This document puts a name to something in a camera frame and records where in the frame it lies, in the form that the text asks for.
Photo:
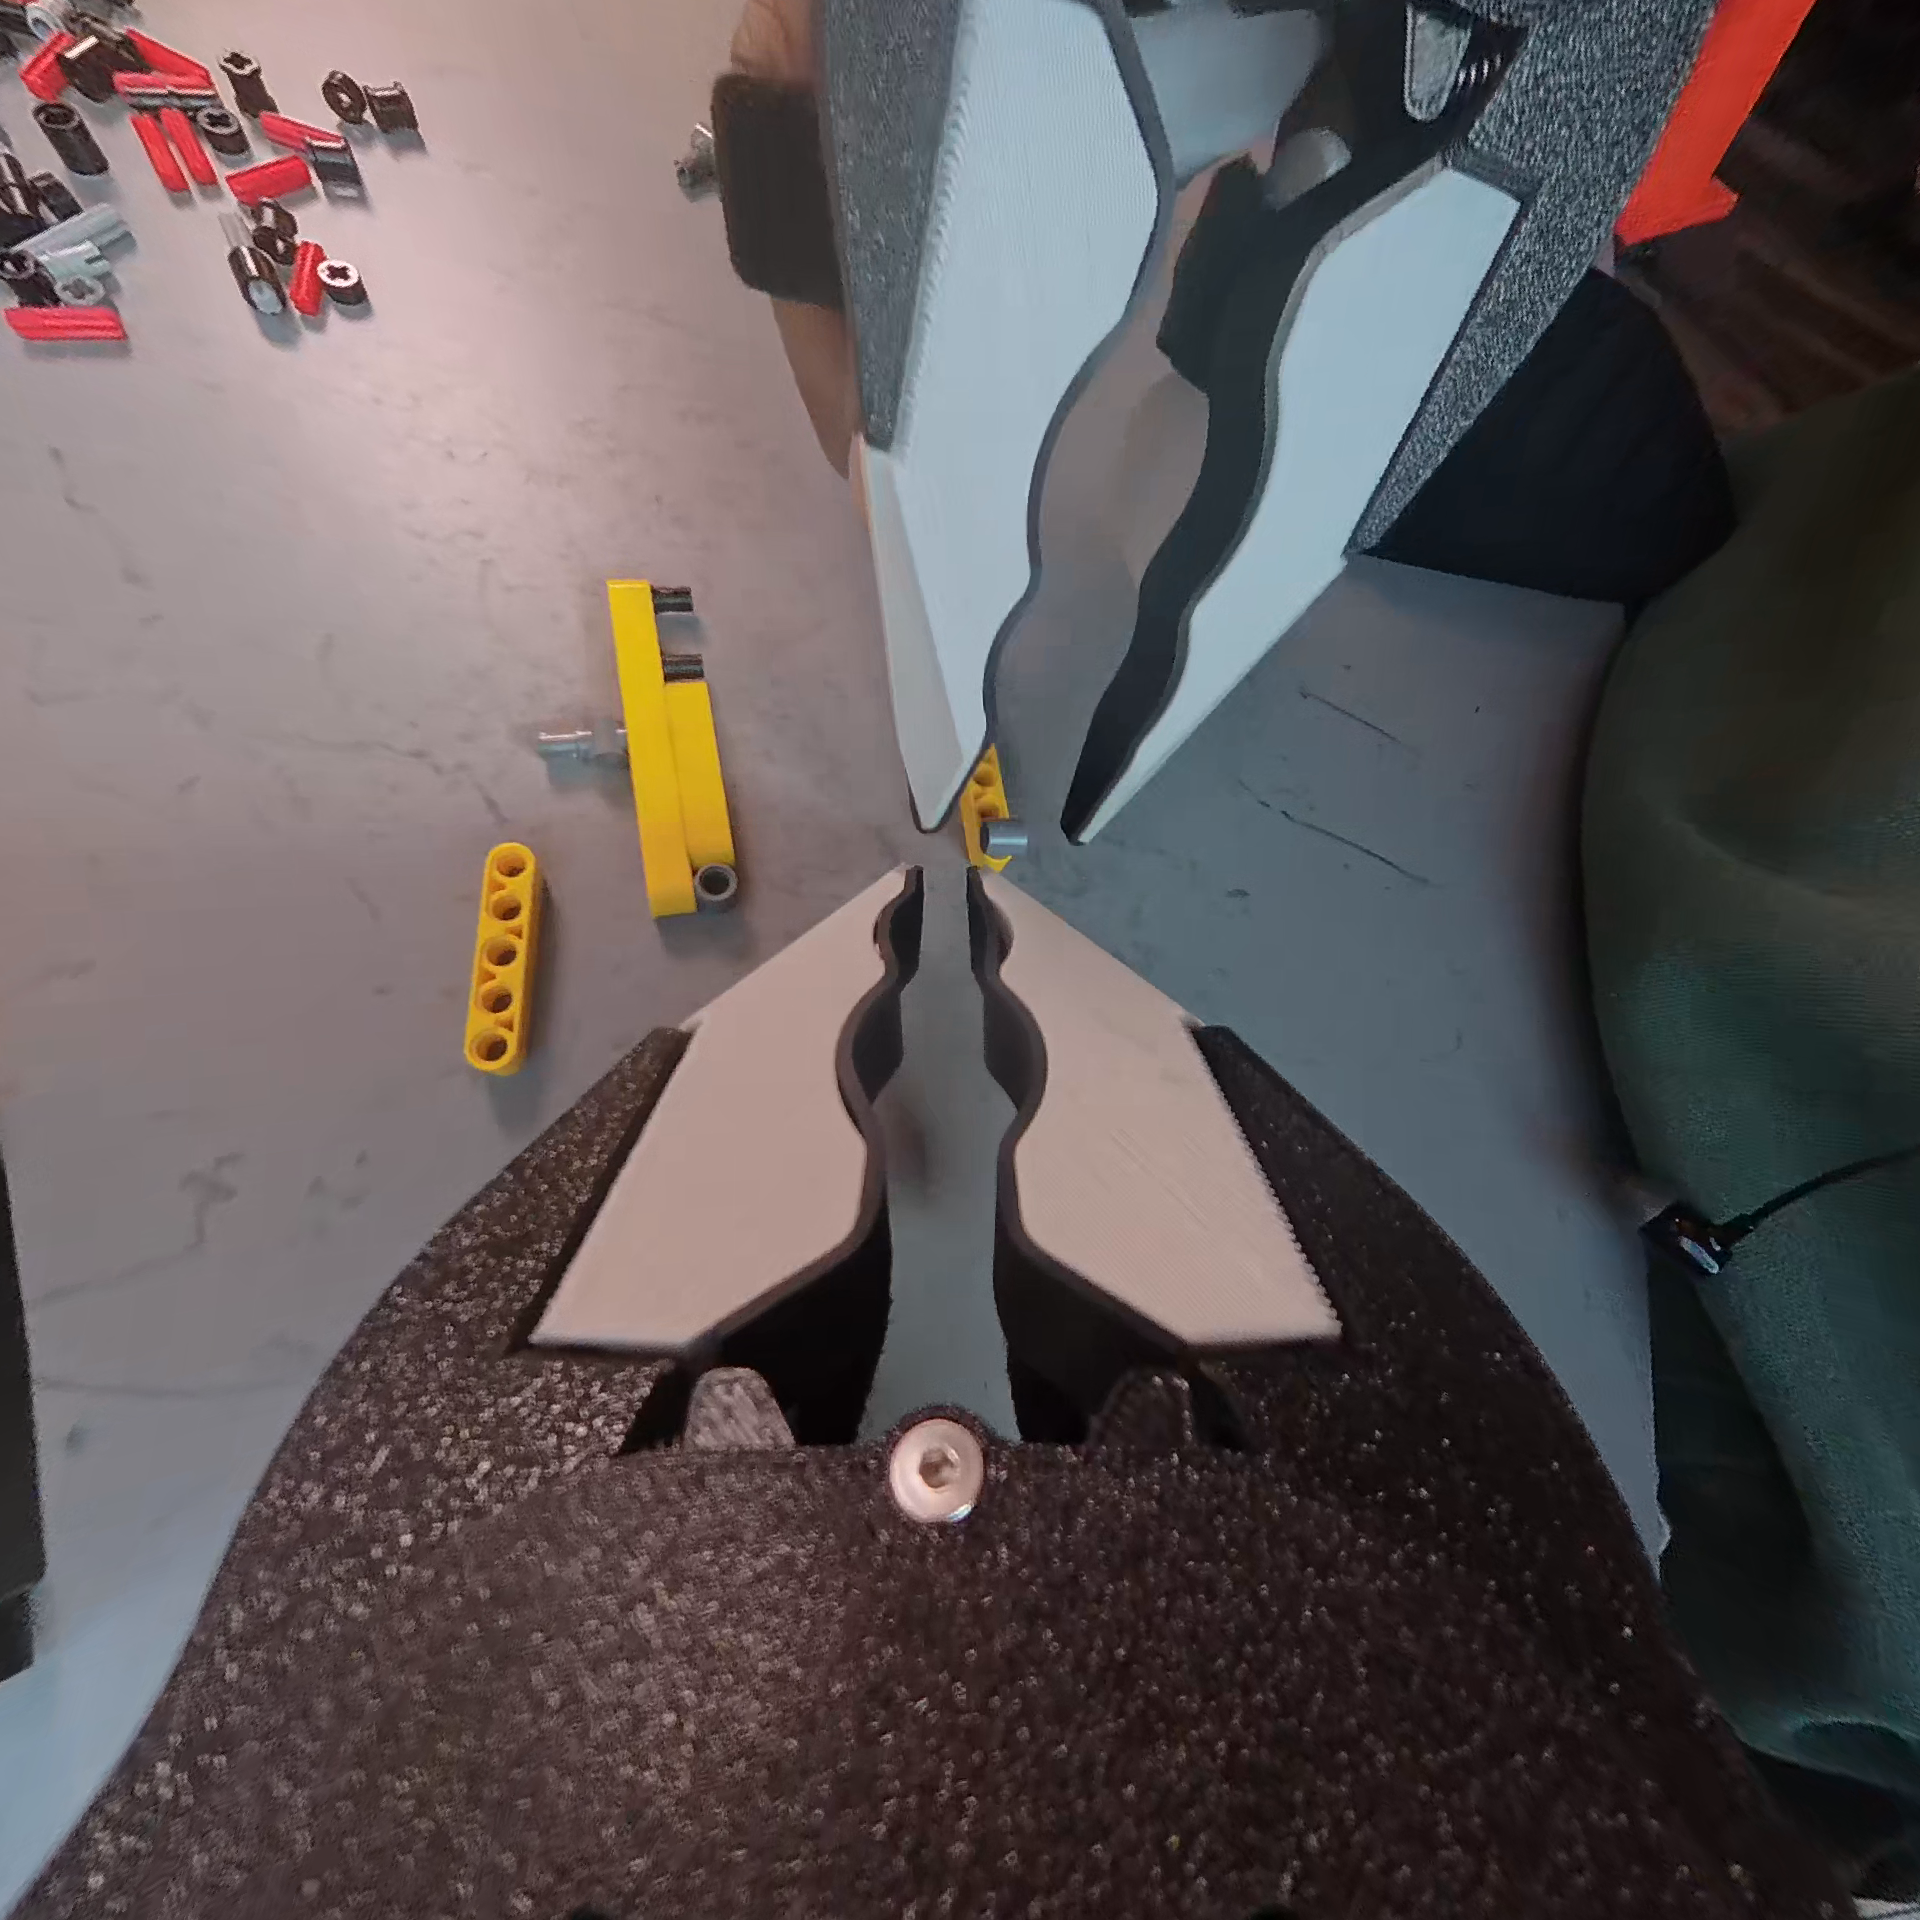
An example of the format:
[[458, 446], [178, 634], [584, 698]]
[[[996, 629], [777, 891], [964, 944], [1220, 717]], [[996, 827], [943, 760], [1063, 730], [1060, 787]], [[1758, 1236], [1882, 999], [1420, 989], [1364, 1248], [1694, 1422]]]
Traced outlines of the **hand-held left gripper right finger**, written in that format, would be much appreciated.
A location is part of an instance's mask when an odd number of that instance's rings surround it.
[[1024, 1438], [1083, 1438], [1134, 1373], [1190, 1382], [1330, 1351], [1342, 1325], [1203, 1047], [1203, 1026], [1008, 877], [968, 877], [996, 1154], [992, 1296]]

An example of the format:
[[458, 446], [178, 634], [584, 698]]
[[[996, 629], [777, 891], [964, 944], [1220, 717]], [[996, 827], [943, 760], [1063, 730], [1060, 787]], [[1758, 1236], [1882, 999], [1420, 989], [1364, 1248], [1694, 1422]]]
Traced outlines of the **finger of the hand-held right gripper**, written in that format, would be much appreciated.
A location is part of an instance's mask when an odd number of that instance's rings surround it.
[[992, 734], [1052, 450], [1164, 238], [1169, 139], [1121, 5], [962, 5], [887, 447], [859, 443], [896, 749], [922, 832]]
[[1231, 294], [1190, 498], [1063, 805], [1104, 832], [1345, 572], [1360, 518], [1496, 267], [1518, 198], [1428, 158]]

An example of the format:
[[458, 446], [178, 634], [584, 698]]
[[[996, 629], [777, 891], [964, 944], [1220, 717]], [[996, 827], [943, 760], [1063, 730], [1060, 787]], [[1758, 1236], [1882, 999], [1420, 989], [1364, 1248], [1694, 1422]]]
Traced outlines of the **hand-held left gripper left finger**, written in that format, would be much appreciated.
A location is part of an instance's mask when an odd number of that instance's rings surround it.
[[876, 1112], [904, 1058], [924, 870], [899, 867], [678, 1031], [539, 1304], [542, 1354], [755, 1372], [802, 1445], [857, 1439], [890, 1328]]

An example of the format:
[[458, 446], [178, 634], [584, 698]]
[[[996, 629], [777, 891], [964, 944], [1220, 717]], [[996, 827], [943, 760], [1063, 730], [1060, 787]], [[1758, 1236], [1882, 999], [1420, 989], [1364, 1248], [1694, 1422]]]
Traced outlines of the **short yellow lego beam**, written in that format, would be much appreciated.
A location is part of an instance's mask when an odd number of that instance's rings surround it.
[[531, 1048], [544, 877], [524, 843], [488, 852], [464, 1008], [470, 1067], [515, 1074]]
[[706, 682], [665, 684], [663, 703], [674, 752], [690, 875], [697, 867], [715, 859], [736, 867], [736, 838], [719, 752], [711, 690]]

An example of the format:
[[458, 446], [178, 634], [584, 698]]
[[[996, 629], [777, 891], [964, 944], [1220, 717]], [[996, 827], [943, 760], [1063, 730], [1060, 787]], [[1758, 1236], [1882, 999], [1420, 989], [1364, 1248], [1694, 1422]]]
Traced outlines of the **yellow black lego vehicle model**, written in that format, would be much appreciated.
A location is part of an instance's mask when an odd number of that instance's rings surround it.
[[46, 1574], [33, 1351], [3, 1167], [3, 1683], [33, 1666], [34, 1595]]

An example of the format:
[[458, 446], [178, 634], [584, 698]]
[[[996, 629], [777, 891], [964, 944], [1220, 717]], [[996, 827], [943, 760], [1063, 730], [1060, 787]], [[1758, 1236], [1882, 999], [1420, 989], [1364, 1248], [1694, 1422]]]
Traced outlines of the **pile of small lego pieces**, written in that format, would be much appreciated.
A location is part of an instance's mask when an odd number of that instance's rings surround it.
[[132, 203], [212, 216], [249, 322], [290, 343], [369, 320], [369, 277], [320, 232], [369, 207], [369, 159], [423, 154], [415, 92], [329, 68], [289, 111], [251, 52], [196, 58], [159, 36], [146, 5], [3, 5], [6, 334], [33, 352], [130, 348]]

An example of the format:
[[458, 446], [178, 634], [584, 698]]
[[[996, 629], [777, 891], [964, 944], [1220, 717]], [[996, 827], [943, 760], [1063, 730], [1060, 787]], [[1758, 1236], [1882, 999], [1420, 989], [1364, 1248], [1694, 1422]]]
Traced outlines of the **orange traffic cone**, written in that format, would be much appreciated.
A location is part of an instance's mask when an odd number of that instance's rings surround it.
[[1616, 219], [1622, 250], [1718, 223], [1736, 211], [1737, 192], [1720, 181], [1720, 166], [1811, 10], [1811, 0], [1718, 5], [1655, 154]]

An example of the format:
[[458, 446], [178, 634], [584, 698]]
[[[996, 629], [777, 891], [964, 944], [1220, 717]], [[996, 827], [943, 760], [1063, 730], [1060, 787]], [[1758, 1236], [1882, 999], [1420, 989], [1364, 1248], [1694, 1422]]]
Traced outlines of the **black quilted cushion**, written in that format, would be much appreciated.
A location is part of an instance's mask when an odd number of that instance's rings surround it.
[[[1212, 373], [1231, 294], [1292, 229], [1342, 219], [1326, 198], [1275, 205], [1254, 159], [1220, 164], [1190, 229], [1159, 346]], [[1520, 371], [1393, 510], [1388, 557], [1499, 584], [1640, 604], [1734, 530], [1720, 443], [1664, 324], [1604, 272], [1584, 272]]]

